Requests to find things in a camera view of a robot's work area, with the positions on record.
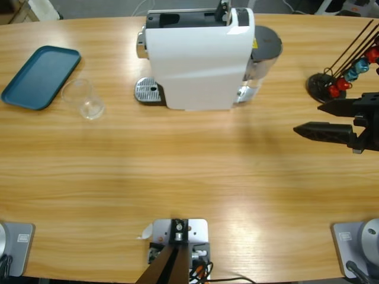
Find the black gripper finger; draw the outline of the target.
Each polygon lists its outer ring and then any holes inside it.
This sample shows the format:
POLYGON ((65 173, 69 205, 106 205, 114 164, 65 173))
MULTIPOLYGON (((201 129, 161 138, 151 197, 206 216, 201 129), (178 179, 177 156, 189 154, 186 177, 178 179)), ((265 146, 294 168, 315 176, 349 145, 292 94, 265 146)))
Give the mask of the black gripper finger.
POLYGON ((356 103, 360 101, 361 98, 334 99, 318 106, 317 109, 337 117, 354 117, 358 113, 356 103))
POLYGON ((307 122, 293 128, 294 132, 313 141, 349 145, 355 141, 352 125, 329 122, 307 122))

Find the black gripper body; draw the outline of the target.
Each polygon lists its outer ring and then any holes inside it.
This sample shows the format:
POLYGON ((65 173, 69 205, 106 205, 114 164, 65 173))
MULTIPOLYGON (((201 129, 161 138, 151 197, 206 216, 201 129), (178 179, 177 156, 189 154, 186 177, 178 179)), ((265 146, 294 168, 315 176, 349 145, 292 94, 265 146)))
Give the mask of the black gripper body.
POLYGON ((357 154, 364 150, 378 151, 378 92, 363 93, 360 98, 353 99, 350 109, 354 125, 364 130, 348 147, 357 154))

